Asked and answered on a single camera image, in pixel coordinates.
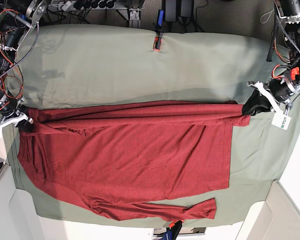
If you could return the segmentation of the robot arm image right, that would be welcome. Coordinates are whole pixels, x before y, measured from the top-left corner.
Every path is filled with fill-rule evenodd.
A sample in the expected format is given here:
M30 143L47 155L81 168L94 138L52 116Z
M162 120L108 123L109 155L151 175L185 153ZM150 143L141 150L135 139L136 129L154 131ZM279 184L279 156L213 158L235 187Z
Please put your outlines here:
M242 107L244 116L279 112L285 105L287 114L300 96L300 0L274 1L274 24L267 62L277 54L276 65L266 83L248 82L254 89Z

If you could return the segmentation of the robot arm image left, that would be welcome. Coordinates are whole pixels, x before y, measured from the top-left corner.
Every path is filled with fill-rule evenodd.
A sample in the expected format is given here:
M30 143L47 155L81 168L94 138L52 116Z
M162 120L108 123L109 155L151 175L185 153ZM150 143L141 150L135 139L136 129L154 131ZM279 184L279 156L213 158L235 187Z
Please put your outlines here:
M35 31L39 38L40 19L48 0L5 0L0 12L0 137L8 125L28 127L33 123L23 105L24 77L20 68L28 56L17 59L25 38Z

